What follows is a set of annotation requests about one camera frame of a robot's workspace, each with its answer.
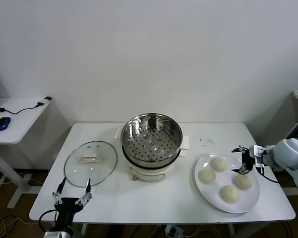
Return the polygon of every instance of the white plate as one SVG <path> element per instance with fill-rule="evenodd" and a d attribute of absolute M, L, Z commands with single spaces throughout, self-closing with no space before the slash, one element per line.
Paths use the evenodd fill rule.
<path fill-rule="evenodd" d="M 204 184 L 199 180 L 198 173 L 204 168 L 212 168 L 210 161 L 214 157 L 224 157 L 229 168 L 224 172 L 216 172 L 216 179 L 213 184 Z M 235 204 L 230 204 L 224 201 L 221 197 L 220 190 L 226 185 L 234 185 L 233 178 L 237 173 L 231 171 L 232 169 L 238 169 L 241 166 L 241 154 L 240 153 L 210 153 L 203 155 L 195 165 L 194 179 L 199 191 L 202 195 L 217 208 L 230 212 L 230 213 L 244 213 L 254 207 L 259 199 L 259 185 L 256 177 L 254 176 L 255 170 L 248 173 L 253 178 L 253 186 L 248 190 L 242 190 L 236 187 L 240 191 L 240 199 Z"/>

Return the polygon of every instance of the glass lid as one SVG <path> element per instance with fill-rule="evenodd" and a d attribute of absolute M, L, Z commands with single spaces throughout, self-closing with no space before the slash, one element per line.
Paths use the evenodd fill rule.
<path fill-rule="evenodd" d="M 105 181 L 117 165 L 115 148 L 104 141 L 92 141 L 75 149 L 64 165 L 66 179 L 78 187 L 94 186 Z"/>

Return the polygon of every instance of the power strip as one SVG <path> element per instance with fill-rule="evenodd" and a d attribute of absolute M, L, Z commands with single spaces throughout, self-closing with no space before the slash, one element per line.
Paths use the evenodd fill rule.
<path fill-rule="evenodd" d="M 165 228 L 165 232 L 169 237 L 182 237 L 183 229 L 177 225 L 167 225 Z"/>

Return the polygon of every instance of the floor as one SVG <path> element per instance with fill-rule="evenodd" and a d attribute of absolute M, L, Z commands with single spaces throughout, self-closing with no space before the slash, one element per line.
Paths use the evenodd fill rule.
<path fill-rule="evenodd" d="M 47 176 L 47 173 L 35 173 L 33 175 L 33 178 L 40 182 L 43 182 L 46 176 Z M 279 174 L 277 175 L 277 178 L 278 178 L 278 181 L 282 184 L 282 186 L 293 185 L 293 182 L 291 181 L 291 178 L 288 174 Z M 30 181 L 30 184 L 40 185 L 37 181 Z M 23 195 L 23 197 L 21 198 L 21 200 L 19 201 L 15 209 L 6 208 L 15 189 L 16 187 L 12 183 L 5 184 L 0 187 L 0 215 L 2 217 L 7 215 L 14 215 L 18 218 L 22 218 L 25 222 L 32 223 L 32 221 L 28 217 L 28 214 L 35 200 L 35 195 Z M 293 221 L 289 222 L 289 225 L 292 229 L 292 233 L 293 233 L 292 237 L 298 238 L 298 196 L 289 197 L 289 200 L 297 215 Z M 6 224 L 8 224 L 9 222 L 13 221 L 13 218 L 7 217 L 4 221 Z M 48 223 L 44 225 L 47 229 L 52 227 Z M 246 225 L 247 224 L 238 224 L 235 228 L 239 230 Z M 12 226 L 13 225 L 7 228 L 6 233 L 8 233 L 11 230 Z M 111 227 L 112 227 L 112 230 L 117 230 L 119 228 L 117 225 L 112 225 L 112 226 L 88 225 L 87 231 L 86 231 L 86 237 L 87 238 L 105 238 L 107 237 Z M 189 236 L 195 231 L 197 226 L 184 225 L 180 227 L 184 229 L 184 235 Z M 3 228 L 3 224 L 2 222 L 0 222 L 0 231 L 2 228 Z M 133 238 L 148 238 L 155 228 L 156 226 L 149 226 L 149 225 L 143 225 L 143 226 L 126 225 L 126 226 L 123 226 L 122 228 L 122 233 L 120 238 L 130 238 L 134 233 L 134 231 L 136 231 L 136 233 L 134 234 Z M 78 224 L 77 229 L 78 230 L 81 229 L 81 224 Z M 202 225 L 200 227 L 199 232 L 194 237 L 195 238 L 212 238 L 212 237 L 220 238 L 219 234 L 217 234 L 216 231 L 219 232 L 222 238 L 229 237 L 227 225 L 214 225 L 213 227 L 210 225 Z M 43 232 L 40 230 L 37 224 L 25 225 L 22 222 L 17 221 L 15 228 L 6 237 L 41 238 L 43 237 Z M 165 237 L 166 237 L 165 233 L 160 232 L 160 228 L 156 229 L 153 236 L 151 236 L 151 238 L 165 238 Z M 271 223 L 265 229 L 262 229 L 261 231 L 257 232 L 252 236 L 252 238 L 287 238 L 287 237 L 289 236 L 287 236 L 287 233 L 282 223 Z"/>

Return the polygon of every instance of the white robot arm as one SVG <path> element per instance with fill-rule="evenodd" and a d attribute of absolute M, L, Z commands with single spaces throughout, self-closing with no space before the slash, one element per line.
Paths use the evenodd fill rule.
<path fill-rule="evenodd" d="M 241 151 L 242 166 L 238 170 L 234 170 L 239 174 L 246 174 L 252 170 L 255 165 L 258 171 L 264 167 L 264 164 L 269 166 L 279 166 L 284 168 L 293 178 L 298 187 L 298 140 L 288 139 L 281 140 L 276 145 L 262 147 L 253 145 L 249 149 L 239 147 L 233 152 Z"/>

